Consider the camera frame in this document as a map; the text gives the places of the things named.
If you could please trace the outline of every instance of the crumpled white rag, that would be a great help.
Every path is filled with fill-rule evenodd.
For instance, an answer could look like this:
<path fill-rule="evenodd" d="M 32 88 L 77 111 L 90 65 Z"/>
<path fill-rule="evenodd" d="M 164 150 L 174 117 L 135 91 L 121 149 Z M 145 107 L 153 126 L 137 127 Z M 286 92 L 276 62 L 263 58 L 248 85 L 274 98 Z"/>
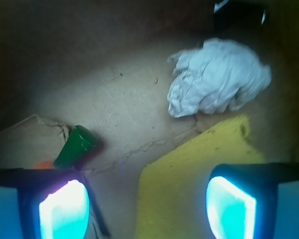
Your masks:
<path fill-rule="evenodd" d="M 233 40 L 212 38 L 201 49 L 182 50 L 167 62 L 177 61 L 169 88 L 168 112 L 179 118 L 236 111 L 253 100 L 271 81 L 271 70 L 249 47 Z"/>

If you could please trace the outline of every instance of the green plastic object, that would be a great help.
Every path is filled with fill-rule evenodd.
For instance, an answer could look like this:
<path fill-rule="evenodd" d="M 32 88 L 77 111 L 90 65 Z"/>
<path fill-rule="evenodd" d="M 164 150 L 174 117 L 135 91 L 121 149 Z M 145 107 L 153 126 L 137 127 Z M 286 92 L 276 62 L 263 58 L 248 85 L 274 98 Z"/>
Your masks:
<path fill-rule="evenodd" d="M 87 128 L 76 125 L 54 161 L 55 168 L 72 167 L 85 153 L 94 148 L 99 139 Z"/>

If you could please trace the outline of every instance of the black object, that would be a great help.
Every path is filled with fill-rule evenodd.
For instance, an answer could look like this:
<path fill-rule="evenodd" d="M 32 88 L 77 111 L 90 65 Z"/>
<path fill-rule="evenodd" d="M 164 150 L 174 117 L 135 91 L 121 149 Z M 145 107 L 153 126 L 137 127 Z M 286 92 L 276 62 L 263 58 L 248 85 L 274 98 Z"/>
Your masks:
<path fill-rule="evenodd" d="M 76 170 L 0 169 L 0 187 L 16 188 L 23 237 L 41 238 L 38 205 L 71 180 L 84 183 Z"/>
<path fill-rule="evenodd" d="M 254 238 L 273 238 L 280 183 L 299 180 L 299 163 L 220 164 L 210 179 L 222 176 L 257 200 Z"/>

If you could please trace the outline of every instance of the yellow foam sheet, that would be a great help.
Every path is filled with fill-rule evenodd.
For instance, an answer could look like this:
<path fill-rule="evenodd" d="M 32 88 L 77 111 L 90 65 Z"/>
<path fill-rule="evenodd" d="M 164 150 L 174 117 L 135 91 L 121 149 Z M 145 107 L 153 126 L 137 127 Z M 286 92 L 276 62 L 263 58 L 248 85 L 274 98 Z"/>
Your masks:
<path fill-rule="evenodd" d="M 264 163 L 250 146 L 249 119 L 218 123 L 147 166 L 139 181 L 136 238 L 213 238 L 205 210 L 212 169 L 220 163 Z"/>

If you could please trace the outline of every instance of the cyan led light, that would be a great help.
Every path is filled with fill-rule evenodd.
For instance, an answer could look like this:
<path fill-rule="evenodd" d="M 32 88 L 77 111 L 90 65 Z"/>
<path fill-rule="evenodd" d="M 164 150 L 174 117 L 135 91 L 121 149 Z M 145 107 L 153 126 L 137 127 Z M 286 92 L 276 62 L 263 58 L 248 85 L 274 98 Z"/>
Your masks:
<path fill-rule="evenodd" d="M 210 227 L 218 239 L 252 239 L 256 199 L 224 177 L 212 178 L 207 186 L 206 208 Z"/>
<path fill-rule="evenodd" d="M 39 204 L 42 239 L 82 239 L 90 215 L 86 187 L 77 180 L 69 181 Z"/>

